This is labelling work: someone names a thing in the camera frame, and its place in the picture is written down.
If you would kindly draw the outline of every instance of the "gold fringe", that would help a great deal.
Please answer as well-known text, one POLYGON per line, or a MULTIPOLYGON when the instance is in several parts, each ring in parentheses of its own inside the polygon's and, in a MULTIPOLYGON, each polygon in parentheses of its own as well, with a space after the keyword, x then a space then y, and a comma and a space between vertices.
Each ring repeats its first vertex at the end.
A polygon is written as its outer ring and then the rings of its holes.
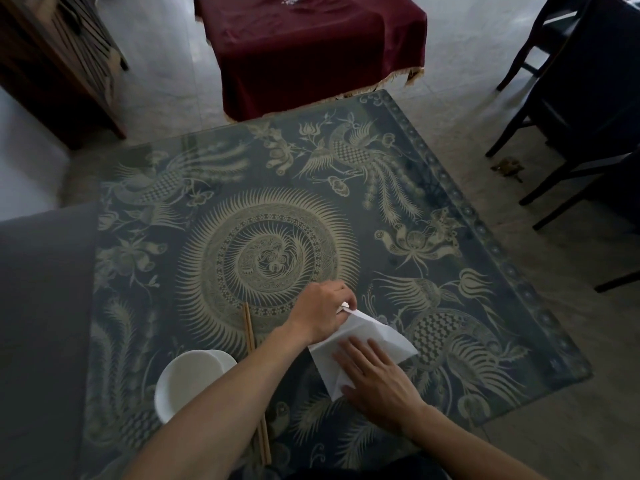
MULTIPOLYGON (((324 102, 335 101, 337 99, 350 98, 352 96, 357 96, 357 95, 360 95, 360 94, 370 93, 370 92, 373 92, 373 91, 379 89, 380 86, 383 86, 384 84, 386 84, 388 82, 391 82, 396 77, 398 77, 400 75, 404 75, 404 74, 407 74, 406 82, 404 83, 404 87, 406 88, 406 87, 412 86, 413 83, 416 80, 420 79, 424 75, 424 67, 407 67, 406 69, 398 69, 396 71, 391 72, 391 74, 386 76, 384 79, 382 79, 377 84, 372 84, 371 86, 367 86, 365 88, 359 88, 359 89, 356 89, 354 91, 349 91, 347 93, 338 94, 337 96, 334 96, 332 98, 321 99, 320 101, 316 101, 316 102, 313 102, 311 104, 304 104, 302 106, 292 107, 291 109, 299 109, 301 107, 315 106, 316 104, 322 104, 324 102)), ((267 114, 263 114, 261 116, 261 118, 265 118, 265 117, 268 117, 268 116, 273 116, 274 114, 279 114, 280 112, 284 112, 284 111, 268 112, 267 114)), ((223 112, 223 114, 225 115, 225 119, 229 123, 233 124, 233 123, 237 123, 238 122, 235 119, 233 119, 231 116, 229 116, 226 112, 223 112)))

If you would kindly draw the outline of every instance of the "marble floor tile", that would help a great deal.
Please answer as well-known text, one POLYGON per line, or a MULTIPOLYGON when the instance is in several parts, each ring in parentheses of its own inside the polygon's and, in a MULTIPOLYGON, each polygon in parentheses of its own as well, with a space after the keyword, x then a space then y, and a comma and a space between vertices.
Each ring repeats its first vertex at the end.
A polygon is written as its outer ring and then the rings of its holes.
MULTIPOLYGON (((535 128, 484 153, 524 103, 526 71, 495 91, 546 0, 413 0, 428 14, 423 78, 386 88, 519 270, 588 357, 587 382, 540 399, 474 431, 551 479, 618 479, 640 470, 640 283, 605 294, 593 286, 640 269, 640 237, 597 201, 583 201, 535 232, 531 226, 589 179, 562 182, 532 204, 526 193, 562 164, 535 128), (523 183, 491 166, 515 157, 523 183)), ((72 161, 63 201, 91 200, 109 151, 226 124, 220 68, 193 0, 99 0, 131 65, 120 113, 129 139, 97 135, 72 161)), ((545 55, 533 51, 529 62, 545 55)))

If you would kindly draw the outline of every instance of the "hand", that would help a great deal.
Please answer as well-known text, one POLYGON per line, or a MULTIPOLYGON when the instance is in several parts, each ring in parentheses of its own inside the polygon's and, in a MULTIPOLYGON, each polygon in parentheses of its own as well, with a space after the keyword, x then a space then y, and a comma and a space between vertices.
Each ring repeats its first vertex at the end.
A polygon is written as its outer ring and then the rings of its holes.
POLYGON ((430 408, 411 380, 374 340, 368 347, 356 337, 339 343, 344 352, 333 357, 355 386, 342 386, 342 393, 372 423, 408 436, 412 423, 430 408))
POLYGON ((352 310, 358 307, 356 296, 344 281, 309 283, 300 293, 285 325, 300 333, 306 345, 322 342, 347 321, 347 312, 336 314, 345 301, 352 310))

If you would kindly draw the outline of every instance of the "red cloth-covered table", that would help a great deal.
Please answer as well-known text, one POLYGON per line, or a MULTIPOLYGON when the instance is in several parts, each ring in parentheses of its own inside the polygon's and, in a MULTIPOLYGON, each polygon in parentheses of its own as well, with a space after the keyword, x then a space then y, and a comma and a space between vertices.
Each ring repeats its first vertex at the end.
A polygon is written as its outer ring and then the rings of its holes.
POLYGON ((375 86, 424 65, 411 0, 195 0, 236 121, 375 86))

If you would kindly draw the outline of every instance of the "wooden chopstick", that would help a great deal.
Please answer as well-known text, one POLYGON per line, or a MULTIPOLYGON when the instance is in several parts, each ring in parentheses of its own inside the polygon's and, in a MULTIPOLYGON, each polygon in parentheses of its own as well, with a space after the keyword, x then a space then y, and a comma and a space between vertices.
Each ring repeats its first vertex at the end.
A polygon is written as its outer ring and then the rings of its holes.
MULTIPOLYGON (((255 336, 253 334, 253 326, 251 323, 251 313, 249 312, 249 304, 243 304, 244 316, 244 336, 246 338, 246 351, 251 354, 255 350, 255 336)), ((267 420, 264 414, 260 418, 258 425, 258 441, 260 442, 260 459, 263 465, 271 464, 271 448, 269 446, 269 433, 267 431, 267 420)))

